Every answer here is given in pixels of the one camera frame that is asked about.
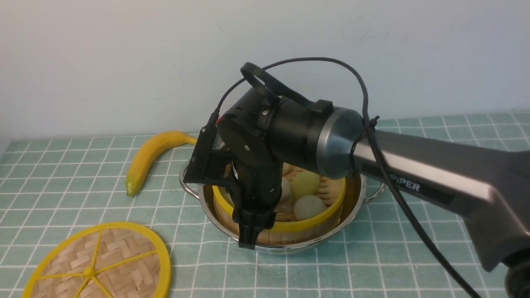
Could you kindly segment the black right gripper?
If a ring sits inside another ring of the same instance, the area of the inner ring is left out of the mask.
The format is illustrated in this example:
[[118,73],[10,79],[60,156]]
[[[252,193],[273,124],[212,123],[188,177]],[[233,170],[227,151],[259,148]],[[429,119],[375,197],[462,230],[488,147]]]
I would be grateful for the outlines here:
[[283,93],[267,86],[251,88],[229,108],[218,131],[234,155],[233,171],[241,193],[231,190],[239,247],[254,250],[258,236],[276,221],[281,196]]

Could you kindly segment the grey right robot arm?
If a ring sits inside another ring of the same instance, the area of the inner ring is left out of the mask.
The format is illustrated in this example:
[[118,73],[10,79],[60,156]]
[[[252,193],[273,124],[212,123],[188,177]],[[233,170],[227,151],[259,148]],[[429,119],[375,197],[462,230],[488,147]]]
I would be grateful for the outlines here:
[[529,152],[379,131],[375,123],[329,101],[244,94],[217,122],[234,155],[227,190],[240,247],[254,249],[272,228],[284,163],[330,179],[361,173],[462,217],[483,268],[506,265],[508,296],[528,298]]

